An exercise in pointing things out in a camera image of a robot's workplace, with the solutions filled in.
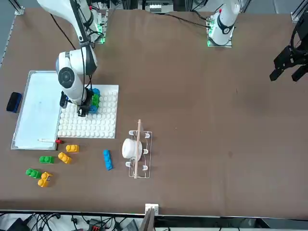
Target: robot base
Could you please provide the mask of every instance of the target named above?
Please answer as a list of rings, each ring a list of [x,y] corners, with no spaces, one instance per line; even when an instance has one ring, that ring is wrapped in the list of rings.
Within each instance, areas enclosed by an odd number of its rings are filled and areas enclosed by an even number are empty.
[[[210,26],[211,28],[213,28],[214,24],[215,24],[215,15],[211,15],[209,21],[207,20],[206,21],[206,25],[207,26]],[[230,34],[230,39],[229,41],[223,45],[223,46],[220,46],[220,45],[217,45],[213,40],[211,40],[211,38],[209,37],[209,34],[212,33],[212,29],[206,29],[206,33],[207,33],[207,46],[208,47],[232,47],[232,34],[233,34],[233,30],[234,28],[232,29],[232,32]]]

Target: brown table surface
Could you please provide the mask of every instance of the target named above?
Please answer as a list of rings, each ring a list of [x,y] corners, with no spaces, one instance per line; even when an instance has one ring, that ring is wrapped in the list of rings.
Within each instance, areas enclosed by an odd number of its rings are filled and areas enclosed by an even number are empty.
[[[165,215],[307,218],[308,80],[294,83],[295,69],[269,79],[290,40],[290,15],[239,15],[232,49],[208,48],[204,28],[169,16],[110,15],[93,84],[119,85],[116,139],[66,139],[80,145],[71,165],[38,161],[64,145],[10,150],[18,117],[5,111],[11,92],[24,92],[30,70],[54,70],[71,50],[44,10],[16,18],[0,70],[0,208],[144,213],[145,203],[158,203]],[[145,180],[128,177],[120,152],[138,119],[154,135]],[[53,173],[51,186],[26,176],[30,167]]]

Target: metal frame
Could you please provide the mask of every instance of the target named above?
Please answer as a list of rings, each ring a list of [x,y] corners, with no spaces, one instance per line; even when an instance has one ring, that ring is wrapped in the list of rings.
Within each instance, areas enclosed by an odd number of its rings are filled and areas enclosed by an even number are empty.
[[[251,0],[247,0],[247,2],[245,3],[245,5],[242,7],[242,1],[240,0],[241,3],[241,13],[245,13],[249,4],[250,4]]]
[[[141,226],[139,228],[139,231],[153,231],[154,227],[154,216],[155,211],[153,208],[150,208],[146,211],[146,214],[144,216],[144,219],[142,220]]]
[[[295,11],[291,12],[292,22],[297,22],[298,19],[303,15],[303,13],[308,10],[308,0],[303,0],[299,6],[295,9]]]
[[[10,4],[15,8],[15,15],[22,15],[25,12],[25,8],[19,4],[17,0],[9,0]]]

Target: white lego baseplate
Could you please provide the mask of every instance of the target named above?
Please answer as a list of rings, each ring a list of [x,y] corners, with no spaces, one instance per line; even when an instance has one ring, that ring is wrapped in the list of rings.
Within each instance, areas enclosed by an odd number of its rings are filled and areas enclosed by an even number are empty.
[[[115,138],[119,86],[93,85],[92,88],[100,90],[98,112],[79,117],[77,105],[68,103],[61,109],[58,137]]]

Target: whiteboard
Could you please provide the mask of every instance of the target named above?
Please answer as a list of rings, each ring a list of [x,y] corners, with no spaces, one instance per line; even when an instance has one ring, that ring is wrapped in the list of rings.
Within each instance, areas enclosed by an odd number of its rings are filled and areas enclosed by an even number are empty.
[[[55,71],[30,71],[11,149],[55,150],[61,85]]]

